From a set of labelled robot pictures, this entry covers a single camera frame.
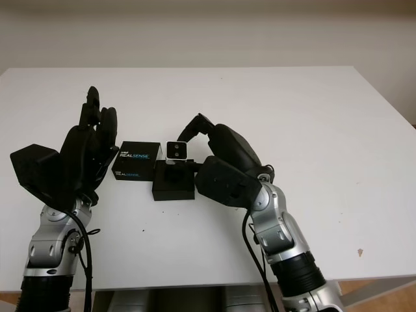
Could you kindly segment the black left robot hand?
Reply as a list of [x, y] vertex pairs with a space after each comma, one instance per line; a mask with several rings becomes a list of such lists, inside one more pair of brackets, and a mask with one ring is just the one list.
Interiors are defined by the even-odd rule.
[[101, 108], [99, 92], [91, 86], [82, 105], [79, 123], [73, 126], [61, 147], [64, 166], [64, 189], [88, 199], [92, 206], [99, 197], [96, 189], [115, 158], [118, 119], [116, 109]]

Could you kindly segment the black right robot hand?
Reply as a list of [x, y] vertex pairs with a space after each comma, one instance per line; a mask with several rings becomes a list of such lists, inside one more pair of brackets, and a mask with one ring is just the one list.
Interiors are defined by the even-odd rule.
[[263, 165], [248, 141], [232, 128], [221, 123], [213, 124], [206, 116], [198, 114], [181, 132], [178, 140], [189, 142], [199, 133], [208, 136], [208, 145], [214, 156], [249, 176], [273, 182], [273, 166]]

